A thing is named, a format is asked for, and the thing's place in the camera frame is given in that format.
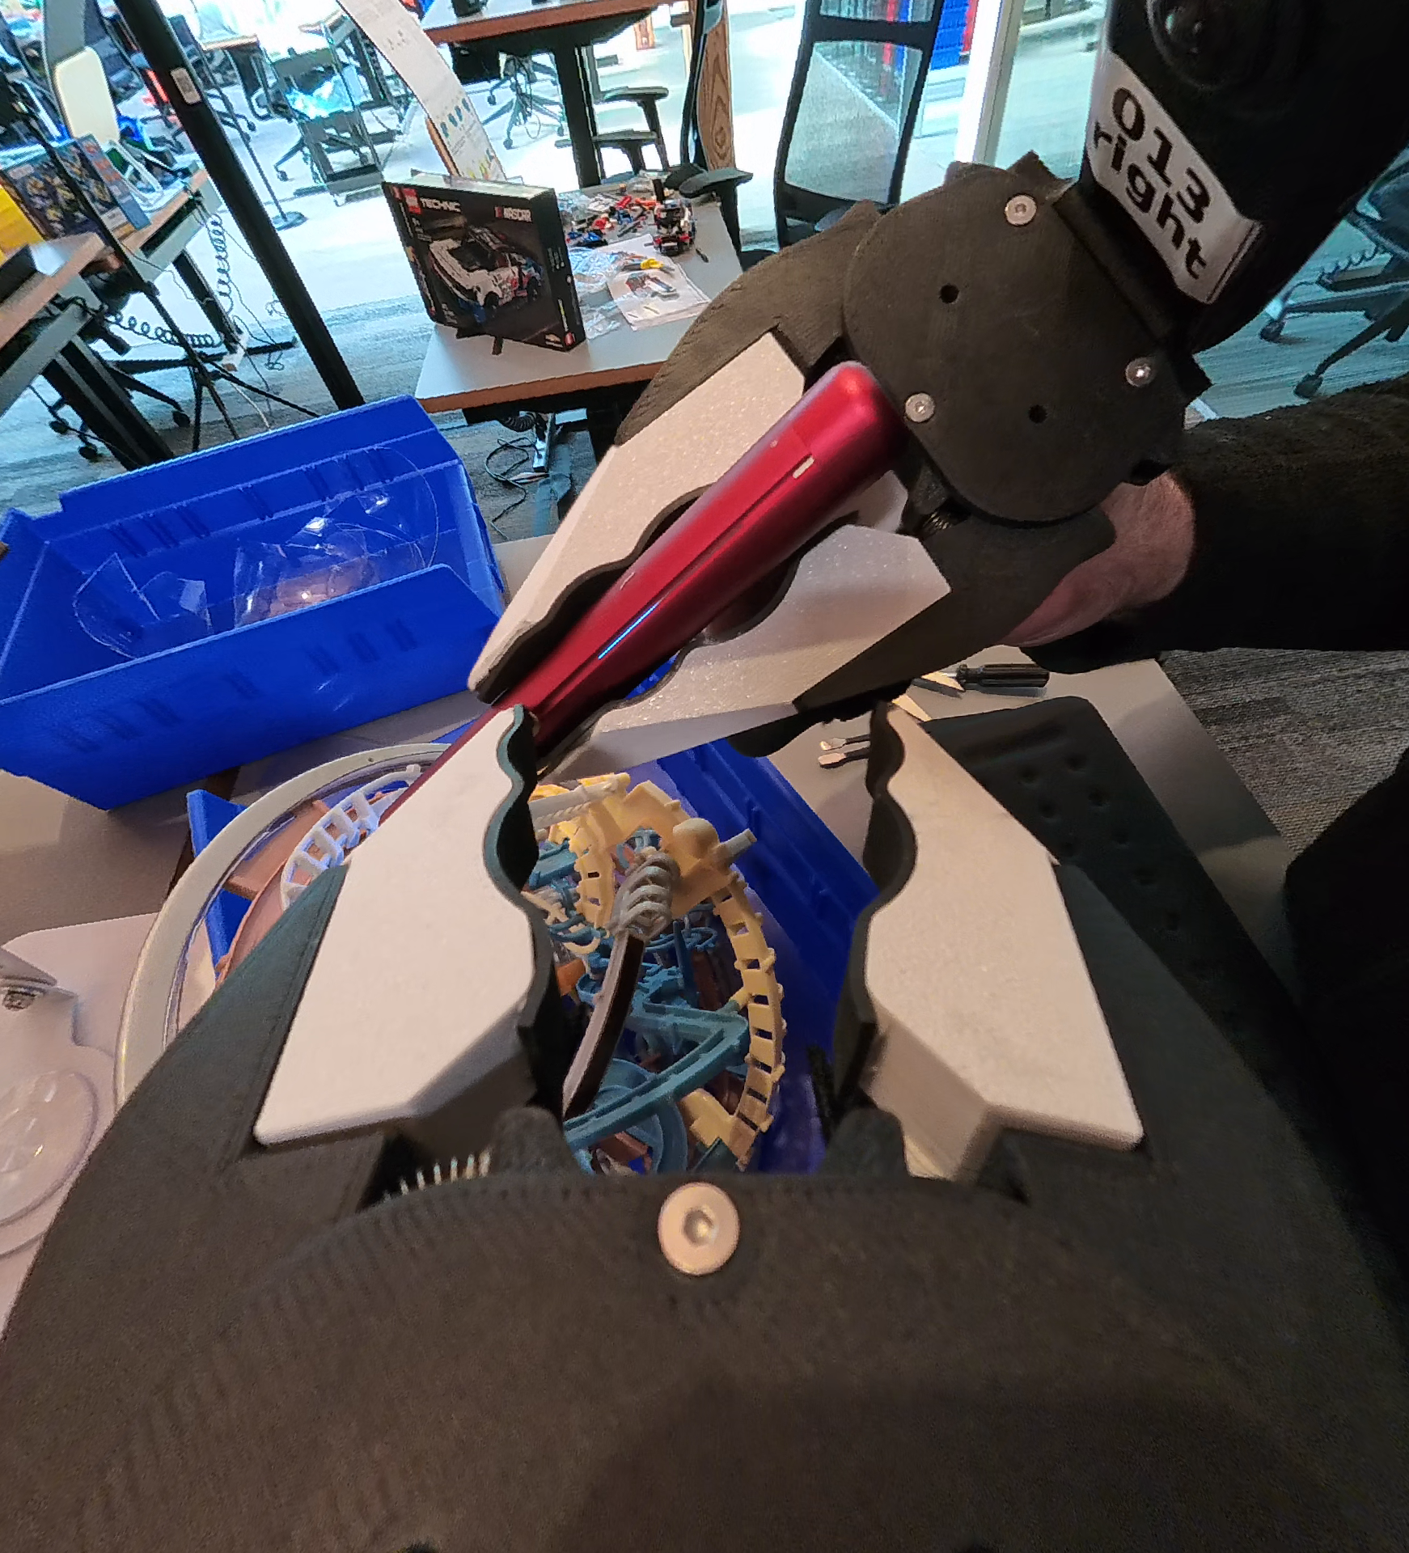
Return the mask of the person's right hand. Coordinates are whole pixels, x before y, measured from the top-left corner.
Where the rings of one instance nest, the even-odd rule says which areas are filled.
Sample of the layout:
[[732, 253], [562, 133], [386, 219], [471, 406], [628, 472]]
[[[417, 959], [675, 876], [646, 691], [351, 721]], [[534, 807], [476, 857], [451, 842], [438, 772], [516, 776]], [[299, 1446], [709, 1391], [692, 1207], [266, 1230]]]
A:
[[1174, 472], [1144, 485], [1122, 484], [1102, 501], [1115, 539], [1109, 548], [1073, 568], [1034, 610], [1002, 639], [1034, 649], [1091, 630], [1174, 592], [1195, 545], [1190, 497]]

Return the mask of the black metal pole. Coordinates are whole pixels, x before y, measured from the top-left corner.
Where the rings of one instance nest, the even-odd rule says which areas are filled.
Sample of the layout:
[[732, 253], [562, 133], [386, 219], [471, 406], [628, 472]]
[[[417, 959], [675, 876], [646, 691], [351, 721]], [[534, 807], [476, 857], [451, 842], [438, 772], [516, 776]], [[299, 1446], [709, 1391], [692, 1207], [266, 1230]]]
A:
[[235, 157], [169, 19], [154, 2], [117, 2], [115, 8], [166, 91], [185, 135], [218, 187], [248, 252], [282, 303], [294, 336], [323, 378], [334, 406], [341, 411], [364, 406], [364, 393]]

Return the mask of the blue plastic bin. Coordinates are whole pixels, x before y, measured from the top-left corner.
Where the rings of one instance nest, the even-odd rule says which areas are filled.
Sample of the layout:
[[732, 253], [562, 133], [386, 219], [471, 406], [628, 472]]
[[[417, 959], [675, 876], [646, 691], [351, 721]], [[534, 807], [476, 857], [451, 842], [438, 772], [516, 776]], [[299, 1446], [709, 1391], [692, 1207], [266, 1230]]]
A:
[[[779, 1094], [781, 1108], [773, 1129], [765, 1138], [763, 1160], [750, 1170], [769, 1167], [782, 1172], [807, 1172], [813, 1168], [821, 1151], [815, 1081], [823, 1058], [831, 1052], [833, 1005], [844, 979], [857, 915], [870, 904], [873, 884], [846, 845], [768, 761], [739, 755], [732, 746], [716, 743], [666, 756], [653, 768], [614, 774], [620, 772], [662, 787], [670, 797], [682, 800], [692, 815], [711, 821], [724, 836], [740, 831], [753, 834], [753, 847], [742, 854], [739, 868], [776, 951], [789, 1047], [786, 1078]], [[294, 992], [278, 995], [274, 1000], [278, 1019], [286, 1016], [292, 1019], [297, 1009], [347, 860], [310, 883], [297, 902], [287, 907], [278, 922], [273, 922], [248, 956], [231, 970], [239, 970], [265, 938], [281, 938], [287, 917], [294, 917], [292, 927], [300, 931], [305, 944], [295, 951]], [[544, 1095], [550, 1100], [576, 1164], [578, 1157], [565, 1134], [565, 1123], [583, 1113], [596, 1099], [597, 1082], [617, 1048], [618, 1027], [638, 980], [640, 948], [646, 938], [644, 909], [646, 902], [638, 901], [631, 925], [618, 930], [617, 948], [612, 953], [599, 1001], [583, 1021], [563, 1009], [552, 938], [541, 920], [552, 951], [552, 983], [557, 1000], [552, 1008], [539, 1014], [528, 1042], [528, 1053], [539, 1078], [536, 1097]], [[407, 1136], [373, 1131], [380, 1134], [385, 1151], [377, 1181], [367, 1191], [370, 1201], [420, 1191], [443, 1178], [487, 1172], [489, 1144], [482, 1151], [422, 1151]], [[614, 1173], [588, 1173], [651, 1175], [627, 1168]], [[656, 1175], [682, 1173], [735, 1172], [683, 1170]]]
[[[107, 558], [224, 584], [237, 540], [354, 493], [381, 451], [437, 498], [433, 565], [143, 659], [78, 626], [73, 592]], [[0, 540], [0, 769], [101, 808], [458, 693], [502, 609], [461, 456], [411, 398], [117, 475], [47, 514], [11, 510]]]

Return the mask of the pile of toy parts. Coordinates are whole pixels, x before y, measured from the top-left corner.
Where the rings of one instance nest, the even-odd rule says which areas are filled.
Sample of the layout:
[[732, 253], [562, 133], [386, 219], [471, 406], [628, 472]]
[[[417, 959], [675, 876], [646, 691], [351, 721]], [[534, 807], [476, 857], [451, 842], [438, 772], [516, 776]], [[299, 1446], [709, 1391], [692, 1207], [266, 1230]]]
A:
[[638, 242], [670, 258], [695, 247], [692, 203], [654, 175], [565, 191], [557, 203], [571, 248]]

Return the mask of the printed paper sheets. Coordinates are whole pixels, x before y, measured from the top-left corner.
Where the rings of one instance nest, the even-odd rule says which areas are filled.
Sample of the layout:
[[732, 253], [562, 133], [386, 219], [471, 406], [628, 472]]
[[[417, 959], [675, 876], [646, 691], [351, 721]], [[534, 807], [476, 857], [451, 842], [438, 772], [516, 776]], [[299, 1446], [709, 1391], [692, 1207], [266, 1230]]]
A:
[[709, 300], [674, 261], [664, 258], [625, 255], [599, 276], [599, 282], [594, 299], [601, 320], [633, 329], [692, 320]]

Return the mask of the clear plastic dome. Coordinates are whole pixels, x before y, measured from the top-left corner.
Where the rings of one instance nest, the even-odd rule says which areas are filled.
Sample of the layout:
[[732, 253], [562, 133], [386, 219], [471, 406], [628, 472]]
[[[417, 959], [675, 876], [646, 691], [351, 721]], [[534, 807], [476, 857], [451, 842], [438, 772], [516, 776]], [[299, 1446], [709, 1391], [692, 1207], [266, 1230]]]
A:
[[143, 659], [420, 571], [437, 561], [442, 523], [422, 469], [381, 451], [354, 493], [274, 531], [237, 540], [224, 584], [110, 557], [75, 589], [75, 620], [97, 644]]

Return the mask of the black toy set box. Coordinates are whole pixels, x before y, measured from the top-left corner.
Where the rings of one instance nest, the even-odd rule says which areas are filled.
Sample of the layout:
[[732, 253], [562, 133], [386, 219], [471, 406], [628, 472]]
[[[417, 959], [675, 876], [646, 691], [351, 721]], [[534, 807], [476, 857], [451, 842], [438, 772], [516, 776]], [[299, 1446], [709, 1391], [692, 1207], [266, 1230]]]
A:
[[584, 341], [552, 188], [420, 174], [383, 191], [437, 325], [557, 351]]

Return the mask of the background document stand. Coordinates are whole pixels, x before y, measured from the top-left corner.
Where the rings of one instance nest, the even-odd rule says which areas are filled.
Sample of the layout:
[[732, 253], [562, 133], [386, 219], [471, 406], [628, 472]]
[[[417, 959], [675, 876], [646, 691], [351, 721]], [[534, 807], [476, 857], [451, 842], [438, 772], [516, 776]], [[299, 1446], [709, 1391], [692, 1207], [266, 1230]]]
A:
[[419, 16], [401, 2], [339, 5], [422, 107], [446, 172], [459, 180], [503, 182], [500, 157], [476, 107]]

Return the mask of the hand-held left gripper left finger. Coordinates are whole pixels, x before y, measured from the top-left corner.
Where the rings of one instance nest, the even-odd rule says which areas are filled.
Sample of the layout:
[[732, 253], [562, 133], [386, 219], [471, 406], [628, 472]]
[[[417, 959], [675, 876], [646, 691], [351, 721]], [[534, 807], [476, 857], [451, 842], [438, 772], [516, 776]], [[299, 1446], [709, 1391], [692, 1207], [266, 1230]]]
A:
[[378, 1129], [482, 1151], [539, 1078], [552, 951], [523, 897], [537, 844], [536, 732], [489, 712], [343, 867], [253, 1134], [263, 1146]]

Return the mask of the black mesh office chair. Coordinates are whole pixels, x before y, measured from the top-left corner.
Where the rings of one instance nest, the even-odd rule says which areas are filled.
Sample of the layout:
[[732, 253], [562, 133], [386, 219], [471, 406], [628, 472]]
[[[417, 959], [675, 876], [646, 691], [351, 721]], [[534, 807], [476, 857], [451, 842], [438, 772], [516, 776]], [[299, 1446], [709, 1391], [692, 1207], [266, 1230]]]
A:
[[773, 177], [789, 247], [901, 198], [941, 2], [807, 2]]

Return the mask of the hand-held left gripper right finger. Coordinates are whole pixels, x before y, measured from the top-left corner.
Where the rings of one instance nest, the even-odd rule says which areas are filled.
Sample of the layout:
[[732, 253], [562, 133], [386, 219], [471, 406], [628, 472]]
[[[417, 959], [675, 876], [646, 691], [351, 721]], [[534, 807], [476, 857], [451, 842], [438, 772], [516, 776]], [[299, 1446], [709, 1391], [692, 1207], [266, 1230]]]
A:
[[865, 867], [834, 1099], [868, 1097], [912, 1175], [976, 1178], [1005, 1133], [1143, 1138], [1049, 850], [896, 708], [870, 721]]

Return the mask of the dark printed game box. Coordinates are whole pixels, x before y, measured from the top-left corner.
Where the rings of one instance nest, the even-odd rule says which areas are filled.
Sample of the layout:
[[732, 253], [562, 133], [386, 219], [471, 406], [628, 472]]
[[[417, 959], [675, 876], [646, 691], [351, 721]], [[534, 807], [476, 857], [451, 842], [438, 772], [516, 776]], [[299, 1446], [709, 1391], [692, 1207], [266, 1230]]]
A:
[[94, 136], [11, 151], [0, 159], [0, 185], [44, 240], [99, 234], [128, 239], [151, 224], [131, 185]]

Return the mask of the white desk wooden edge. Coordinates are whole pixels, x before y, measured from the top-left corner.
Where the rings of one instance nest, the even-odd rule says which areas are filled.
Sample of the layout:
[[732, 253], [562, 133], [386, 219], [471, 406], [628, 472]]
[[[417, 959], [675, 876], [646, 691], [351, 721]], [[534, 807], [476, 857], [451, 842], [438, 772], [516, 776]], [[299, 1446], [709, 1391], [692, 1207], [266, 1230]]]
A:
[[612, 37], [653, 13], [659, 2], [490, 2], [472, 15], [432, 3], [422, 28], [438, 45], [490, 44], [500, 50], [554, 50]]
[[0, 417], [45, 378], [131, 471], [170, 458], [170, 450], [133, 404], [118, 367], [99, 359], [83, 338], [101, 307], [84, 273], [104, 250], [94, 235], [34, 245], [34, 273], [0, 303]]

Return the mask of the red electric screwdriver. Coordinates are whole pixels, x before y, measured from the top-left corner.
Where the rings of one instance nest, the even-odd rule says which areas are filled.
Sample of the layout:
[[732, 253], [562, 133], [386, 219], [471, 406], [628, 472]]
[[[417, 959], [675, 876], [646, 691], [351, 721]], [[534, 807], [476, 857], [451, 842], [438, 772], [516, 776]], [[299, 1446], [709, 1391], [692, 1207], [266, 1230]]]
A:
[[[870, 372], [854, 362], [836, 367], [713, 487], [669, 511], [646, 548], [591, 600], [550, 656], [484, 704], [461, 738], [492, 711], [524, 709], [536, 732], [536, 771], [568, 776], [700, 746], [594, 745], [589, 730], [609, 709], [656, 688], [683, 651], [747, 631], [771, 612], [800, 560], [838, 529], [838, 518], [860, 506], [896, 516], [903, 506], [896, 482], [875, 495], [867, 490], [896, 467], [907, 445]], [[836, 708], [919, 670], [917, 660], [898, 657], [893, 667], [857, 667], [842, 680], [867, 651], [800, 695], [789, 717], [765, 725], [799, 716], [800, 699], [812, 709]]]

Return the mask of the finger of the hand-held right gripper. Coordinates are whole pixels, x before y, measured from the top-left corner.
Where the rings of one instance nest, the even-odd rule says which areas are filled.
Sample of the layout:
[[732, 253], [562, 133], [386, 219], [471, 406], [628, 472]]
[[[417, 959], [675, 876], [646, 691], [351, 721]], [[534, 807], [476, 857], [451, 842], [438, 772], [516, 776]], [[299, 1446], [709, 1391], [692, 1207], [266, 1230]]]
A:
[[792, 407], [804, 380], [771, 333], [711, 342], [688, 331], [505, 609], [469, 675], [472, 693], [492, 704], [536, 670], [666, 514], [709, 488]]
[[683, 651], [656, 688], [604, 712], [589, 742], [708, 745], [786, 719], [800, 695], [945, 592], [917, 539], [842, 526], [800, 560], [771, 612]]

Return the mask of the clear ball maze puzzle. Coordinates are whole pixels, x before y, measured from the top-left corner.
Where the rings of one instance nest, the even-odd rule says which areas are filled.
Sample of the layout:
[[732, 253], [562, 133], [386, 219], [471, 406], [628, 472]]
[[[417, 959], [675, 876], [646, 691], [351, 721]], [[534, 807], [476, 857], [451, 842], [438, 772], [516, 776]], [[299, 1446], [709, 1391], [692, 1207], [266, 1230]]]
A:
[[[344, 863], [443, 753], [401, 745], [312, 768], [243, 805], [188, 797], [193, 858], [156, 917], [125, 998], [115, 1099], [310, 883]], [[592, 1173], [760, 1165], [781, 1108], [787, 1022], [776, 951], [739, 868], [753, 834], [721, 834], [631, 774], [541, 785], [526, 901], [549, 930], [563, 1009], [596, 1009], [633, 907], [646, 902], [635, 992], [596, 1099], [565, 1123]]]

